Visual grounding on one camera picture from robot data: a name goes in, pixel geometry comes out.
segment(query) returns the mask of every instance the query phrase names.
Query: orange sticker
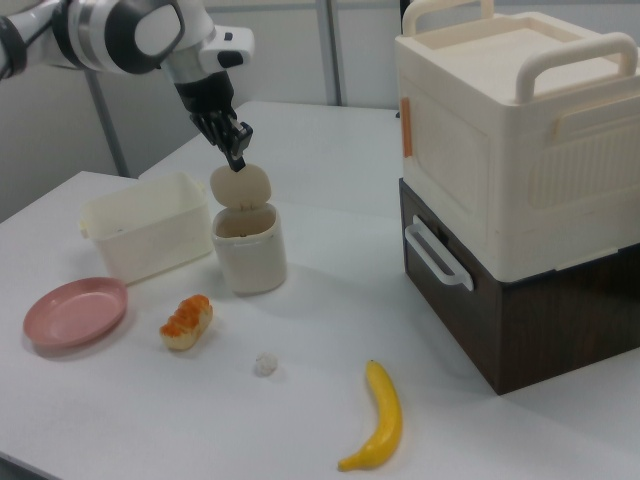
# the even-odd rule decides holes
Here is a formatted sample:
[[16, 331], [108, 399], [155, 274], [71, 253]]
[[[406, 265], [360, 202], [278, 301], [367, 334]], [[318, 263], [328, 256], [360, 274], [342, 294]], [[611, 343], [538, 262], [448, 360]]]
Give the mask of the orange sticker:
[[411, 108], [409, 97], [404, 97], [400, 101], [400, 118], [402, 120], [402, 154], [404, 158], [413, 155], [413, 144], [411, 143]]

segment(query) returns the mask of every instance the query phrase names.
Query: gray floor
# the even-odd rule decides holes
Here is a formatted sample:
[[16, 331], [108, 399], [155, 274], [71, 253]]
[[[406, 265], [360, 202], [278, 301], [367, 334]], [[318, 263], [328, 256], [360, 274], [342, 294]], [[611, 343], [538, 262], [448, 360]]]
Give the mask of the gray floor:
[[0, 479], [2, 480], [43, 480], [40, 475], [27, 472], [0, 458]]

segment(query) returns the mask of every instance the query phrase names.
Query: plastic plate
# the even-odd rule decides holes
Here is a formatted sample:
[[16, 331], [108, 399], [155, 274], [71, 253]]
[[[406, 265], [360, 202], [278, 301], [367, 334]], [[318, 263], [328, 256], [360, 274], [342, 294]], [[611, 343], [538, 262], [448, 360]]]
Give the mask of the plastic plate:
[[118, 323], [127, 309], [127, 289], [115, 278], [94, 277], [47, 293], [27, 312], [25, 335], [38, 346], [71, 347]]

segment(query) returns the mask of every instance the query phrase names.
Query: toy bread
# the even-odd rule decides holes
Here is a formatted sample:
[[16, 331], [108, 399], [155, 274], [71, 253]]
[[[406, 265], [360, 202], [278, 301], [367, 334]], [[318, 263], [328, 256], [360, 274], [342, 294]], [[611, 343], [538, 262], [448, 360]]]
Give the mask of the toy bread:
[[160, 336], [167, 348], [188, 350], [213, 319], [213, 307], [204, 295], [194, 295], [180, 302], [166, 324], [160, 327]]

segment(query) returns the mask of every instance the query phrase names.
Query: banana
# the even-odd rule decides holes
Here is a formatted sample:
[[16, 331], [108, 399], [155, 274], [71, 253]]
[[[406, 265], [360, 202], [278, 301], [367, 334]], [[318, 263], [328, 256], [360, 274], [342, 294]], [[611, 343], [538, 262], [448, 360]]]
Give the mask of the banana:
[[378, 403], [378, 427], [360, 450], [338, 462], [343, 472], [379, 467], [396, 451], [402, 436], [402, 407], [391, 378], [374, 360], [367, 362], [366, 375]]

